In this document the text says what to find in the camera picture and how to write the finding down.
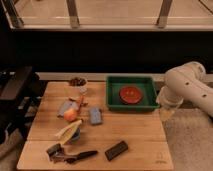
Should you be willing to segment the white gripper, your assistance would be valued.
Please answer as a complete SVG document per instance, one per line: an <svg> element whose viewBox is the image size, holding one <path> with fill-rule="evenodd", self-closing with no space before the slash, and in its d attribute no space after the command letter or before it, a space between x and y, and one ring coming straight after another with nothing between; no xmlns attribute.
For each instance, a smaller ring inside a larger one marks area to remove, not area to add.
<svg viewBox="0 0 213 171"><path fill-rule="evenodd" d="M169 118L168 110L176 110L183 103L183 98L173 91L171 91L167 86L163 86L157 96L156 102L162 107L159 110L160 119L162 122Z"/></svg>

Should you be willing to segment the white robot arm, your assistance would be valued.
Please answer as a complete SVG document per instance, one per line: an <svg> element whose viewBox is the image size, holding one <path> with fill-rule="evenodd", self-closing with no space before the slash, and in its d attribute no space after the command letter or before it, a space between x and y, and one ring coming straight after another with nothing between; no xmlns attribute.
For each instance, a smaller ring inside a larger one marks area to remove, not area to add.
<svg viewBox="0 0 213 171"><path fill-rule="evenodd" d="M195 61L174 67L165 73L164 86L156 99L160 105L162 121L168 120L184 100L194 103L213 118L213 88L202 82L205 75L204 66Z"/></svg>

